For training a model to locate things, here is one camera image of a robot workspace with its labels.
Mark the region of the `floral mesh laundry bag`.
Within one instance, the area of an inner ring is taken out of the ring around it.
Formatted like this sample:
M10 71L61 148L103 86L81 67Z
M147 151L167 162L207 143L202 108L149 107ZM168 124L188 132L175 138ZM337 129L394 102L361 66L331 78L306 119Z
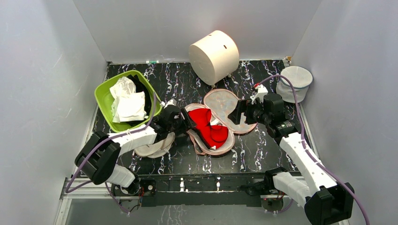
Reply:
M187 134L193 143L197 155L224 155L234 147L235 135L247 134L256 127L256 123L251 125L245 124L245 116L241 117L238 125L228 119L228 115L235 109L238 100L238 97L229 90L215 89L204 96L203 104L192 103L185 107L185 110L188 112L197 109L208 109L212 114L209 120L211 125L222 125L228 128L226 141L221 147L216 148L207 147L205 142L201 140L198 132L192 129L188 130Z

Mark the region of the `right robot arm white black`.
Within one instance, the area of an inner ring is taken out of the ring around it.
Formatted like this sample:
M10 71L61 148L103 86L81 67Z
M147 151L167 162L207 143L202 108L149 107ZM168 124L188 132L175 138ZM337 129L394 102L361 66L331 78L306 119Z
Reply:
M352 186L341 184L321 169L321 161L301 137L299 124L288 119L280 95L271 93L239 100L228 119L238 125L242 115L246 124L265 125L268 134L289 155L305 180L299 181L282 167L266 171L263 183L268 193L286 193L304 208L313 225L330 225L351 217Z

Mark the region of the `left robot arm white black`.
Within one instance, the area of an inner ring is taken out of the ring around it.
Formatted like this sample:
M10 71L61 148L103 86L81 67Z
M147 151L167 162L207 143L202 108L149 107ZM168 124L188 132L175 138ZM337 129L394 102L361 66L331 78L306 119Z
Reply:
M120 133L93 133L75 158L75 165L93 184L111 183L125 194L135 195L141 188L140 178L118 165L118 158L130 151L140 157L162 157L178 135L195 126L184 108L168 105L160 115L137 128Z

